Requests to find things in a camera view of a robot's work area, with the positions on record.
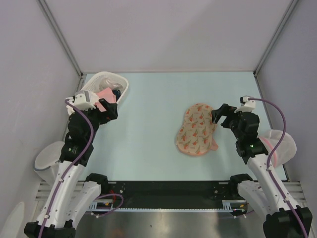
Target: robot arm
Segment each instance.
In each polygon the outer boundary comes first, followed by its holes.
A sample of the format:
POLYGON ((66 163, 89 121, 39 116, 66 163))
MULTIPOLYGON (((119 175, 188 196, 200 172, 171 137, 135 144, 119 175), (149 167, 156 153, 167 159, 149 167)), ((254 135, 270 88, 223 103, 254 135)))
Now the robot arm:
POLYGON ((75 229, 89 205, 100 193, 108 192, 107 177, 91 174, 81 192, 71 202, 78 179, 94 149, 92 143, 96 132, 101 124, 117 119, 117 104, 110 104, 87 91, 80 91, 67 101, 78 108, 80 113, 72 111, 72 107, 68 106, 69 133, 61 150, 57 178, 37 221, 26 224, 24 233, 29 238, 75 237, 75 229), (106 111, 101 112, 94 106, 96 102, 100 102, 106 111), (80 114, 84 114, 90 123, 87 124, 80 114))
POLYGON ((252 113, 255 101, 245 96, 240 102, 240 108, 223 104, 218 110, 211 112, 213 123, 217 123, 222 116, 226 117, 222 127, 231 129, 237 139, 238 155, 260 183, 258 187, 248 179, 239 181, 238 193, 263 220, 267 238, 303 238, 303 231, 294 213, 298 215, 307 234, 312 223, 312 214, 308 208, 301 208, 290 195, 272 163, 267 165, 268 151, 258 139, 260 119, 252 113))

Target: white mesh bag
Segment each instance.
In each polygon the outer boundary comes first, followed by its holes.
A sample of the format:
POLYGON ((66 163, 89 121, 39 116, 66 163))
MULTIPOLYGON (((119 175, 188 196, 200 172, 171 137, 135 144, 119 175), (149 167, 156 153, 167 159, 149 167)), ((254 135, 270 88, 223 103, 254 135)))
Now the white mesh bag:
MULTIPOLYGON (((282 133, 283 132, 280 130, 268 130, 266 133, 259 136, 259 139, 264 144, 269 154, 280 140, 282 133)), ((287 161, 295 156, 296 150, 297 147, 294 139, 291 137, 290 134, 286 133, 282 143, 279 145, 272 156, 271 161, 273 163, 273 166, 278 167, 282 164, 285 164, 287 161)))

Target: pink cloth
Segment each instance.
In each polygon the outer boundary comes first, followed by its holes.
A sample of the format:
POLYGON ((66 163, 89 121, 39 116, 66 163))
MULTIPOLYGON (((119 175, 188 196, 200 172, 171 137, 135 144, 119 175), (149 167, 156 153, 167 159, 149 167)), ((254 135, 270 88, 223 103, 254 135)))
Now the pink cloth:
POLYGON ((212 137, 217 124, 212 122, 211 111, 212 107, 204 103, 197 103, 186 111, 184 124, 176 138, 181 152, 203 155, 209 150, 218 149, 212 137))
MULTIPOLYGON (((98 97, 104 98, 107 102, 109 103, 115 103, 116 102, 116 98, 115 95, 113 94, 111 88, 106 88, 105 90, 96 93, 98 95, 98 97)), ((97 108, 101 111, 101 112, 105 112, 106 109, 101 105, 101 103, 97 102, 95 104, 97 106, 97 108)))

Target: cable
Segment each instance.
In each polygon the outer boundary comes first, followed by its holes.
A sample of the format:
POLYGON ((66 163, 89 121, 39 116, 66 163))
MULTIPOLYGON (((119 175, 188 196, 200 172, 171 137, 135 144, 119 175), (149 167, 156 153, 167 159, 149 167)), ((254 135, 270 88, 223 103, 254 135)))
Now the cable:
MULTIPOLYGON (((70 170, 70 168, 76 164, 80 159, 81 157, 84 155, 84 153, 88 150, 89 146, 91 145, 92 141, 93 141, 93 138, 94 138, 94 128, 93 128, 93 125, 91 124, 91 122, 89 121, 88 117, 82 112, 80 111, 77 107, 75 107, 74 105, 71 105, 69 102, 68 102, 68 99, 65 100, 65 103, 70 106, 72 109, 74 109, 76 112, 78 112, 84 119, 85 121, 88 123, 89 125, 89 128, 90 128, 90 137, 89 137, 89 140, 87 142, 87 145, 86 147, 83 149, 83 151, 77 156, 77 158, 67 167, 67 169, 65 170, 65 172, 62 174, 62 176, 60 177, 61 180, 64 180, 64 178, 66 177, 66 174, 67 172, 70 170)), ((47 212, 46 212, 46 216, 48 216, 50 214, 50 211, 51 211, 51 208, 53 206, 53 203, 54 203, 54 200, 55 200, 55 197, 57 195, 57 192, 58 192, 58 189, 61 185, 61 181, 58 182, 54 192, 53 192, 53 195, 52 195, 52 198, 51 198, 51 201, 49 203, 49 206, 48 206, 48 209, 47 209, 47 212)), ((44 218, 43 220, 43 223, 41 225, 41 229, 40 229, 40 232, 39 232, 39 235, 38 235, 38 238, 42 238, 42 234, 43 234, 43 230, 44 230, 44 227, 45 227, 45 224, 47 222, 47 218, 44 218)))
MULTIPOLYGON (((283 118, 283 133, 282 133, 282 136, 281 136, 280 140, 278 141, 278 143, 275 145, 275 147, 272 149, 271 153, 269 154, 269 156, 267 158, 266 166, 269 169, 269 165, 270 165, 270 162, 271 162, 272 155, 274 154, 274 152, 276 151, 276 149, 278 148, 278 146, 282 143, 282 140, 284 139, 284 136, 285 136, 285 133, 286 133, 286 119, 285 119, 285 116, 284 116, 284 113, 282 112, 282 110, 277 105, 275 105, 274 103, 272 103, 272 102, 270 102, 268 100, 265 100, 265 99, 261 99, 261 98, 249 98, 249 101, 252 101, 252 100, 254 100, 254 101, 262 101, 262 102, 265 102, 265 103, 268 103, 268 104, 272 105, 273 107, 275 107, 279 111, 279 113, 281 114, 281 116, 283 118)), ((273 182, 275 183, 277 189, 282 194, 283 199, 285 200, 286 194, 283 192, 282 188, 278 184, 278 182, 277 182, 276 178, 274 177, 272 171, 268 170, 268 173, 269 173, 270 177, 272 178, 273 182)), ((302 232, 304 234, 304 238, 308 238, 308 235, 307 235, 306 229, 304 227, 304 224, 301 221, 301 219, 298 216, 298 214, 295 211, 295 209, 293 208, 291 202, 290 201, 286 201, 286 203, 290 207, 290 209, 293 212, 294 216, 296 217, 296 220, 298 221, 298 223, 299 223, 299 225, 300 225, 300 227, 302 229, 302 232)))
POLYGON ((120 207, 122 206, 124 199, 123 199, 123 196, 122 196, 121 194, 118 194, 118 193, 110 193, 110 194, 106 194, 106 195, 101 195, 101 196, 97 197, 96 200, 102 199, 102 198, 104 198, 104 197, 110 197, 110 196, 111 196, 111 197, 113 197, 113 196, 118 196, 118 197, 121 198, 121 202, 120 202, 119 206, 117 206, 117 207, 113 208, 112 210, 110 210, 110 211, 108 211, 108 212, 105 212, 105 213, 103 213, 103 214, 98 214, 98 215, 96 215, 97 218, 110 215, 111 213, 113 213, 115 210, 117 210, 118 208, 120 208, 120 207))

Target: white wall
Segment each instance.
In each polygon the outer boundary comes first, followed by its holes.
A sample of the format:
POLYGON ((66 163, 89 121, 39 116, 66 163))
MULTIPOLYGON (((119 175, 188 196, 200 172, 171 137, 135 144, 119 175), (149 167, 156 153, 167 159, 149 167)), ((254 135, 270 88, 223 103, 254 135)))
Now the white wall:
POLYGON ((82 71, 253 71, 291 0, 47 0, 82 71))
POLYGON ((78 77, 35 0, 0 1, 0 231, 20 202, 30 218, 36 155, 61 140, 78 77))
MULTIPOLYGON (((297 144, 297 154, 286 164, 292 180, 300 180, 313 215, 317 216, 317 1, 299 2, 290 22, 260 71, 264 97, 284 111, 287 131, 297 144)), ((275 128, 280 115, 269 108, 275 128)))

